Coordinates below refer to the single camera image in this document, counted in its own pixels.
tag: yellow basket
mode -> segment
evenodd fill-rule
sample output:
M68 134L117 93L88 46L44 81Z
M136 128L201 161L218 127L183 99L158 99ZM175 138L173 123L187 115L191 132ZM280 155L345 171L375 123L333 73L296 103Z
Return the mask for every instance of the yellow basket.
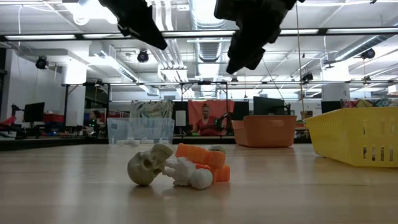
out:
M340 109L306 122L318 155L353 166L398 167L398 107Z

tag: skull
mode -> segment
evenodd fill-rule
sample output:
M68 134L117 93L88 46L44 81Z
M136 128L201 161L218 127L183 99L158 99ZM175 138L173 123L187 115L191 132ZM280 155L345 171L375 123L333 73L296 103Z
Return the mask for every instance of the skull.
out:
M130 179L138 185L149 185L164 170L164 163L172 154L173 150L163 144L138 152L127 164Z

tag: orange plastic bin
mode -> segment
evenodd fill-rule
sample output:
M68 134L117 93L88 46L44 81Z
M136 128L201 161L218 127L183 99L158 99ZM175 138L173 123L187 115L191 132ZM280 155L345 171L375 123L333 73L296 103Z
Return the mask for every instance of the orange plastic bin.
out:
M289 147L294 142L296 116L245 116L232 121L236 144L247 147Z

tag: monitor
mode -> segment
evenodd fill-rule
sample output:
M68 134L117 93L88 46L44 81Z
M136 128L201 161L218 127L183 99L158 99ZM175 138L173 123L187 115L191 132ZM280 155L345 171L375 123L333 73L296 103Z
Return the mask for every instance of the monitor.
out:
M253 115L285 115L285 101L255 96Z
M25 105L24 122L38 122L44 119L44 103Z

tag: orange block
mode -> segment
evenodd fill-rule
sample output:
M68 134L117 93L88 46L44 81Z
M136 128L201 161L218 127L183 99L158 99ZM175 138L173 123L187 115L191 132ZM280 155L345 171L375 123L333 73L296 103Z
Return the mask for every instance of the orange block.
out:
M196 164L196 167L197 169L209 170L213 174L213 184L216 182L227 182L231 178L231 168L229 168L229 165L224 165L221 169L214 169L203 164Z
M179 144L175 157L186 157L197 164L208 165L214 169L222 169L225 164L225 154L219 151L209 151L202 147Z

